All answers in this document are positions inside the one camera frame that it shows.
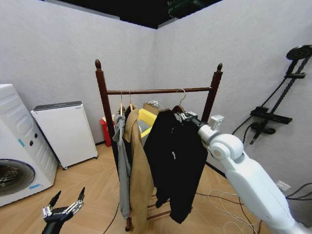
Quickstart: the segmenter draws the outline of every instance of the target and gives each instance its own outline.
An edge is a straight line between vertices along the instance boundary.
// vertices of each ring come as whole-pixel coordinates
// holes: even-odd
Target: power outlet
[[[282,182],[282,181],[277,181],[277,183],[276,183],[276,185],[277,185],[277,187],[280,189],[280,190],[282,190],[282,191],[287,191],[289,188],[290,188],[290,186],[288,185],[288,184],[285,184],[284,182]]]

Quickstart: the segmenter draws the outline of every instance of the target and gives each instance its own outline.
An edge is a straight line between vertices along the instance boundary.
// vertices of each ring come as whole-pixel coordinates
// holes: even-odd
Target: wooden finial
[[[222,66],[223,66],[222,63],[219,63],[219,65],[218,65],[218,67],[217,67],[217,70],[218,70],[218,71],[221,71]]]
[[[98,59],[96,59],[96,68],[101,70],[101,62]]]

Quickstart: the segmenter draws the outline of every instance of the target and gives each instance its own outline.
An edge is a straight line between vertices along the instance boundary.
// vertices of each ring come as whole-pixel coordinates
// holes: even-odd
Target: washing machine drum
[[[12,159],[0,159],[0,196],[16,193],[35,178],[34,169],[27,163]]]

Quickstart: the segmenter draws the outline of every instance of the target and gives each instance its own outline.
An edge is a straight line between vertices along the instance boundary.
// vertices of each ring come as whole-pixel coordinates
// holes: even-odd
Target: wooden clothes rack
[[[96,59],[95,65],[97,68],[96,77],[97,77],[98,89],[99,89],[101,100],[102,100],[102,105],[103,105],[104,114],[106,117],[108,132],[109,132],[111,143],[112,143],[116,168],[118,171],[118,148],[117,148],[117,143],[115,141],[113,141],[113,136],[115,134],[115,131],[114,131],[114,124],[113,124],[112,112],[111,112],[111,107],[109,104],[108,95],[129,94],[129,92],[131,94],[183,93],[183,90],[180,88],[179,89],[151,89],[151,90],[107,90],[104,73],[101,69],[101,63],[98,59]],[[222,69],[222,63],[220,63],[218,65],[217,71],[214,72],[210,87],[184,88],[185,92],[209,91],[207,99],[206,99],[203,115],[201,117],[201,121],[204,121],[204,122],[208,121],[211,109],[212,109],[214,101],[215,101],[215,96],[216,96],[216,93],[218,91],[219,83],[221,81],[221,77],[223,74],[223,72],[221,72],[221,69]],[[156,215],[153,215],[151,217],[148,217],[147,219],[149,220],[149,219],[156,218],[156,217],[159,217],[159,216],[162,216],[165,214],[169,214],[169,213],[170,213],[170,211],[162,212],[160,214],[156,214]],[[129,231],[131,229],[131,227],[132,227],[131,218],[128,218],[126,231]]]

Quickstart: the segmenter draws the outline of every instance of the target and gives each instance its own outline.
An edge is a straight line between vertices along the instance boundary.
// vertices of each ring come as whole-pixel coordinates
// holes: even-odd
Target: parquet floor
[[[0,207],[1,234],[40,234],[45,226],[41,216],[41,209],[47,205],[51,197],[59,190],[61,196],[56,207],[72,204],[79,192],[85,187],[85,206],[72,219],[67,221],[61,234],[102,234],[111,222],[119,200],[119,183],[111,147],[97,146],[98,159],[90,159],[83,163],[69,167],[67,171],[61,168],[57,171],[54,186],[38,194],[24,198],[17,202]],[[234,192],[229,182],[205,166],[197,192],[207,194],[211,189]],[[235,200],[236,197],[224,195],[225,198]],[[221,208],[219,199],[212,197],[211,201]],[[239,205],[224,201],[224,206],[231,213],[243,217]],[[151,215],[168,210],[168,204],[161,208],[151,208]],[[252,223],[259,221],[244,207]],[[218,211],[206,196],[196,195],[192,212],[180,225],[166,215],[149,221],[147,234],[222,234],[223,225],[228,221],[235,221],[242,228],[244,234],[252,234],[252,230],[229,215]],[[107,234],[125,234],[125,221],[118,212]],[[226,234],[239,234],[241,231],[234,224],[226,226]],[[261,234],[270,232],[262,224]]]

